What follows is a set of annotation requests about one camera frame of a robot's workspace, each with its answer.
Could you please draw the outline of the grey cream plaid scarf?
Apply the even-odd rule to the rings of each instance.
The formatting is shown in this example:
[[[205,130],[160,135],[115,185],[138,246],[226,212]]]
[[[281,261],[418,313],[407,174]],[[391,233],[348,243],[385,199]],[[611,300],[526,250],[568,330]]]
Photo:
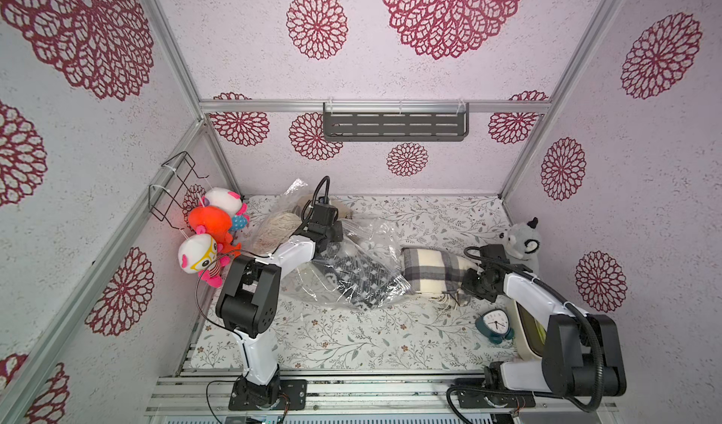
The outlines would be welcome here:
[[[404,247],[402,275],[413,294],[430,297],[447,307],[462,307],[471,297],[463,290],[464,276],[477,264],[443,250]]]

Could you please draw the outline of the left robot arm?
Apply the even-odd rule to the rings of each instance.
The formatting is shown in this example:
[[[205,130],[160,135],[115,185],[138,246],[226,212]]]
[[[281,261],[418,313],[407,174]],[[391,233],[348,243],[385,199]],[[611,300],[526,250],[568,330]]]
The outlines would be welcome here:
[[[338,208],[319,198],[306,206],[300,228],[270,256],[240,255],[231,263],[215,314],[240,341],[250,384],[269,386],[278,371],[268,329],[278,312],[281,279],[342,239]]]

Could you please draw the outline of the clear plastic vacuum bag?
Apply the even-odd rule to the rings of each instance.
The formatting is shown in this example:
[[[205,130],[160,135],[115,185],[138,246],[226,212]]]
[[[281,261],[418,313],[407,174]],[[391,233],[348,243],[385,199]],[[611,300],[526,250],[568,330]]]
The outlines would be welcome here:
[[[260,210],[252,212],[252,223],[250,228],[244,232],[247,250],[250,251],[250,239],[253,231],[263,223],[263,220],[268,215],[291,212],[301,217],[302,209],[311,198],[311,187],[306,182],[297,179],[278,198],[268,201],[270,209],[267,212]],[[402,275],[400,243],[396,230],[387,221],[383,219],[353,220],[351,219],[351,212],[345,208],[344,203],[334,198],[330,200],[330,203],[340,211],[343,241],[331,243],[324,253],[316,255],[311,262],[305,263],[285,275],[280,284],[281,292],[294,299],[320,306],[354,309],[336,301],[336,294],[323,286],[321,273],[313,266],[312,262],[340,256],[367,255],[385,264],[388,269],[398,270]]]

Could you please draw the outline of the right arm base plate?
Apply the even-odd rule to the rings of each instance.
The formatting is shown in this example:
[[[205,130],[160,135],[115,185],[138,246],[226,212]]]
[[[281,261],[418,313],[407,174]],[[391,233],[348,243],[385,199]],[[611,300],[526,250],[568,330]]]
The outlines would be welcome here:
[[[454,381],[456,395],[462,409],[532,408],[536,400],[532,394],[487,386],[482,378],[458,378]]]

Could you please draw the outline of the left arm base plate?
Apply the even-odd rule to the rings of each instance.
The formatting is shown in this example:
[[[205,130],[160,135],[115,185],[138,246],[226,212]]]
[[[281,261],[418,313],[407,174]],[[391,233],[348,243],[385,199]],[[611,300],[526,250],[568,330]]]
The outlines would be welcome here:
[[[259,386],[242,378],[231,390],[229,411],[304,410],[307,392],[306,380],[278,377],[267,386]]]

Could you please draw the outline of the black white houndstooth scarf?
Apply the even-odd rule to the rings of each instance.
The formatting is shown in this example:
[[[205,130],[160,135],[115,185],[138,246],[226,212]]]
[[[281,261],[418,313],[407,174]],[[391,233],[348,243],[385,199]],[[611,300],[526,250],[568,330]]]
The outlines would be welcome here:
[[[411,290],[398,270],[367,255],[319,259],[312,264],[320,271],[323,286],[336,294],[336,301],[359,311],[391,305]]]

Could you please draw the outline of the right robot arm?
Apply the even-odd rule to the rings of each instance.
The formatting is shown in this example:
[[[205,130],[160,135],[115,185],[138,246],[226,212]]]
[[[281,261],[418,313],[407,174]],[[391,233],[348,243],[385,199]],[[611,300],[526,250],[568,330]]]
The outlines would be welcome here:
[[[466,247],[477,266],[464,276],[463,289],[493,302],[500,296],[520,304],[545,328],[545,348],[537,361],[494,362],[480,385],[447,390],[507,400],[528,396],[566,400],[592,413],[605,397],[626,393],[627,379],[616,323],[584,311],[523,264],[513,264],[503,245]]]

